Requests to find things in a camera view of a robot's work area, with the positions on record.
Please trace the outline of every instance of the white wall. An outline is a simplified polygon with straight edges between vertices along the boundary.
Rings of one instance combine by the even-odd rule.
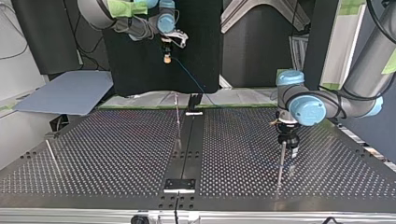
[[[0,0],[11,4],[10,0]],[[18,25],[12,12],[8,16]],[[0,58],[21,52],[26,41],[21,37],[0,12]],[[45,84],[35,60],[27,50],[13,59],[0,60],[0,108],[12,105],[21,94],[35,90]],[[12,110],[0,114],[0,169],[15,161],[21,154],[37,146],[50,132],[50,120],[55,115],[22,113]]]
[[[10,5],[10,0],[0,1]],[[19,27],[14,14],[7,9],[6,13]],[[0,12],[0,58],[21,52],[25,44],[24,38],[15,31]],[[44,84],[44,78],[40,75],[30,50],[16,58],[0,60],[0,101],[34,90]]]

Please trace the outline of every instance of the metal clamp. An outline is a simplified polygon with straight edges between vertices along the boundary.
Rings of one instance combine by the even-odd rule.
[[[168,37],[179,48],[181,48],[181,49],[186,48],[187,40],[189,39],[189,36],[186,33],[182,32],[180,30],[175,30],[172,33],[163,34],[163,35]],[[180,40],[180,43],[176,42],[172,38],[178,38]]]
[[[221,32],[227,33],[242,17],[251,9],[259,5],[268,5],[274,7],[290,23],[293,22],[294,9],[297,0],[233,0],[221,15]],[[302,31],[310,23],[301,6],[297,6],[294,18],[294,27]]]

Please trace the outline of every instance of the green tape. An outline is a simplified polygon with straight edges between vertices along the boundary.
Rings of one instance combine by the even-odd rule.
[[[334,91],[340,90],[340,84],[338,83],[323,83],[322,86]]]
[[[393,51],[392,56],[390,56],[387,66],[385,66],[384,71],[382,71],[382,74],[388,75],[394,72],[396,72],[396,50]]]
[[[365,3],[365,0],[343,0],[341,2],[340,11],[338,15],[358,15],[359,8]]]
[[[14,107],[14,105],[16,105],[16,103],[15,103],[15,104],[10,104],[10,105],[3,105],[3,106],[0,106],[0,111],[2,111],[2,110],[12,110],[12,108]]]
[[[113,18],[132,17],[136,14],[148,14],[147,1],[124,2],[121,0],[107,0],[108,9]]]

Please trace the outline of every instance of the cable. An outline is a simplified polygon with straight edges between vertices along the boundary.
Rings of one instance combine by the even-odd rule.
[[[3,7],[8,8],[14,15],[16,15],[16,14],[15,14],[14,8],[12,8],[11,6],[9,6],[9,5],[7,5],[7,4],[5,4],[5,3],[3,3],[3,2],[0,2],[0,6],[3,6]],[[12,20],[9,18],[9,16],[6,14],[6,12],[5,12],[3,9],[0,9],[0,11],[1,11],[2,14],[6,17],[6,19],[7,19],[8,22],[12,25],[12,27],[14,27],[15,31],[16,31],[19,35],[21,35],[21,36],[23,37],[23,39],[26,41],[26,38],[25,38],[25,36],[23,35],[23,32],[20,31],[20,30],[18,29],[18,27],[14,24],[14,22],[12,22]],[[26,50],[28,50],[28,47],[29,47],[29,45],[28,45],[28,43],[27,43],[27,41],[26,41],[26,45],[25,45],[24,49],[23,49],[21,52],[19,52],[19,53],[17,53],[17,54],[14,54],[14,55],[11,55],[11,56],[1,57],[0,60],[7,60],[7,59],[16,58],[16,57],[22,55],[24,52],[26,52]]]
[[[342,222],[337,222],[337,220],[335,220],[334,217],[328,217],[326,218],[326,220],[324,220],[324,222],[322,224],[329,224],[330,221],[333,221],[335,224],[343,224]]]
[[[369,9],[370,15],[373,18],[373,21],[375,23],[375,26],[381,31],[381,33],[387,37],[393,44],[396,44],[396,39],[392,37],[384,28],[384,26],[381,24],[381,21],[379,18],[376,16],[374,7],[373,7],[373,2],[372,0],[366,0],[367,2],[367,7]]]
[[[73,35],[74,35],[74,36],[77,36],[78,26],[79,26],[79,24],[80,24],[81,17],[82,17],[82,15],[81,15],[81,13],[79,12],[79,13],[78,13],[78,19],[77,19],[77,22],[76,22],[76,26],[75,26],[74,32],[73,32]],[[81,50],[82,52],[87,53],[87,54],[94,53],[94,52],[97,50],[97,48],[99,47],[99,44],[102,42],[103,39],[104,39],[104,37],[101,36],[101,37],[96,41],[96,44],[94,45],[93,49],[91,49],[91,50],[85,50],[85,49],[78,43],[79,50]]]
[[[176,224],[178,224],[178,215],[177,215],[178,196],[179,196],[179,194],[177,195],[177,200],[176,200],[176,205],[175,205],[175,211],[174,211],[174,213],[175,213],[175,223],[176,223]]]
[[[70,29],[72,30],[72,33],[73,33],[73,37],[74,37],[76,46],[77,46],[77,48],[78,48],[78,50],[79,50],[79,52],[80,52],[80,54],[81,54],[81,58],[86,58],[86,59],[88,59],[89,61],[91,61],[92,63],[94,63],[94,64],[96,65],[96,69],[95,69],[95,70],[98,70],[99,68],[101,68],[102,70],[108,71],[108,69],[105,69],[105,68],[104,68],[102,65],[100,65],[99,62],[97,62],[93,57],[90,57],[90,56],[88,55],[89,53],[92,53],[92,52],[94,52],[94,51],[97,49],[97,47],[99,46],[99,43],[102,41],[103,38],[100,38],[100,39],[98,40],[98,43],[96,43],[95,47],[92,49],[92,52],[91,52],[91,50],[85,50],[85,49],[83,49],[83,48],[81,47],[81,45],[78,43],[78,40],[77,40],[77,37],[76,37],[76,31],[78,30],[78,25],[79,25],[79,22],[80,22],[81,17],[82,17],[82,16],[81,16],[81,13],[78,13],[78,20],[77,20],[77,22],[76,22],[76,26],[74,27],[74,26],[73,26],[73,23],[72,23],[72,20],[71,20],[71,18],[70,18],[70,14],[69,14],[69,11],[68,11],[68,9],[67,9],[67,4],[66,4],[66,1],[65,1],[65,0],[64,0],[64,10],[66,11],[66,15],[67,15],[67,19],[68,19],[68,22],[69,22],[69,25],[70,25]]]

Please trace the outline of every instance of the metal plate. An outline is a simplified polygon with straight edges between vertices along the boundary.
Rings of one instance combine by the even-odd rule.
[[[261,211],[279,209],[274,203],[298,202],[299,206],[281,210],[367,211],[372,207],[381,212],[386,202],[393,204],[387,211],[396,211],[396,174],[329,121],[299,131],[298,157],[293,160],[287,152],[279,187],[280,148],[277,132],[269,125],[275,112],[274,108],[205,111],[201,201],[195,203],[196,210]],[[361,201],[365,204],[354,204]],[[374,207],[372,202],[384,205]]]
[[[207,109],[181,139],[174,110],[95,112],[52,142],[56,162],[41,148],[1,171],[0,207],[396,213],[396,174],[329,121],[300,130],[278,186],[275,112]],[[195,193],[164,194],[174,176]]]
[[[47,149],[24,158],[0,193],[150,201],[162,192],[177,136],[174,110],[98,111],[51,142],[56,161]]]

